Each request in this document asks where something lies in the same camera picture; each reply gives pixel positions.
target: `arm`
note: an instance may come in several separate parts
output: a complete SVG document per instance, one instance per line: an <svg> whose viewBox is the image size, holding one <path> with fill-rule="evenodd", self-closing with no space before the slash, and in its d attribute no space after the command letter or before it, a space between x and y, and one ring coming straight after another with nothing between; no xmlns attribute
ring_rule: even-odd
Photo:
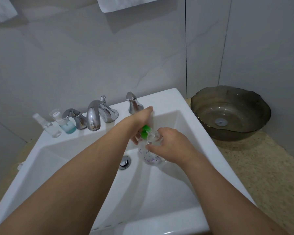
<svg viewBox="0 0 294 235"><path fill-rule="evenodd" d="M66 163L0 225L0 234L89 234L129 139L152 111L123 119Z"/></svg>
<svg viewBox="0 0 294 235"><path fill-rule="evenodd" d="M213 234L287 234L231 185L175 129L160 128L161 146L147 149L178 164L188 176Z"/></svg>

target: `faucet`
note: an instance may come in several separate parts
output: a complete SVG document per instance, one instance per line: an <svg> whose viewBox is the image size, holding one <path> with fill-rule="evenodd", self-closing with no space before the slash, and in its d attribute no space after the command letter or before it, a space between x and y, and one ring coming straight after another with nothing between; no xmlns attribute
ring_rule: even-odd
<svg viewBox="0 0 294 235"><path fill-rule="evenodd" d="M130 114L133 115L144 109L144 106L138 102L137 97L131 91L126 94L126 100L129 102Z"/></svg>
<svg viewBox="0 0 294 235"><path fill-rule="evenodd" d="M62 114L63 119L72 117L76 122L77 129L85 129L87 127L87 119L78 110L70 108Z"/></svg>
<svg viewBox="0 0 294 235"><path fill-rule="evenodd" d="M92 101L87 109L87 127L91 131L100 129L100 116L105 123L111 123L119 117L117 110L111 109L106 105L106 96L100 97L100 100Z"/></svg>

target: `plastic bottle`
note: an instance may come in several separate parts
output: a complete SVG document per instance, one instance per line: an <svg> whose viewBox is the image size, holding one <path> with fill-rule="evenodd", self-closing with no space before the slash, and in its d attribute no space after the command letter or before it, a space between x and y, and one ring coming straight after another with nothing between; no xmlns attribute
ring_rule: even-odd
<svg viewBox="0 0 294 235"><path fill-rule="evenodd" d="M161 157L150 152L145 147L147 144L160 146L162 136L158 133L158 131L152 130L152 128L147 125L145 125L142 129L143 130L140 133L141 138L138 140L139 153L144 157L144 161L148 165L156 165L161 163Z"/></svg>
<svg viewBox="0 0 294 235"><path fill-rule="evenodd" d="M59 109L55 109L51 111L49 115L55 119L55 121L67 134L71 134L75 132L76 126L69 119L63 119Z"/></svg>
<svg viewBox="0 0 294 235"><path fill-rule="evenodd" d="M33 115L33 118L43 127L43 129L50 134L53 138L57 138L61 135L59 126L42 118L38 113Z"/></svg>

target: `left hand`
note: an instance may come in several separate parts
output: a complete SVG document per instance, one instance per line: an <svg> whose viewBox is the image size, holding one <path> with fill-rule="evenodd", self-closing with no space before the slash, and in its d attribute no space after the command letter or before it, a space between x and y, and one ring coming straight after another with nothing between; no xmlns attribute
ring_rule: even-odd
<svg viewBox="0 0 294 235"><path fill-rule="evenodd" d="M138 141L136 139L140 138L140 134L139 134L139 130L146 124L148 124L148 120L150 118L150 114L153 111L153 107L149 106L139 112L137 112L136 114L133 114L131 116L126 117L126 119L128 120L128 122L130 122L132 124L132 129L133 129L133 133L131 135L131 140L133 141L133 143L135 145L138 144Z"/></svg>

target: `vessel sink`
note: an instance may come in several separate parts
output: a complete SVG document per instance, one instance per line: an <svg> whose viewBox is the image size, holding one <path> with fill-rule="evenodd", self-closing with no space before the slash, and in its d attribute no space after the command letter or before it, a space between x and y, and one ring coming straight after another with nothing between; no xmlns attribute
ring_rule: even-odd
<svg viewBox="0 0 294 235"><path fill-rule="evenodd" d="M185 134L212 165L254 203L177 89L141 97L139 102L145 107L154 107L150 120L153 128L171 127ZM128 102L111 107L119 112L118 119L112 123L102 122L98 131L76 130L58 138L42 133L0 202L0 223L65 163L130 115ZM118 170L90 234L209 231L192 185L180 167L167 161L156 166L145 164L131 141L124 155L131 158L131 164L125 170Z"/></svg>

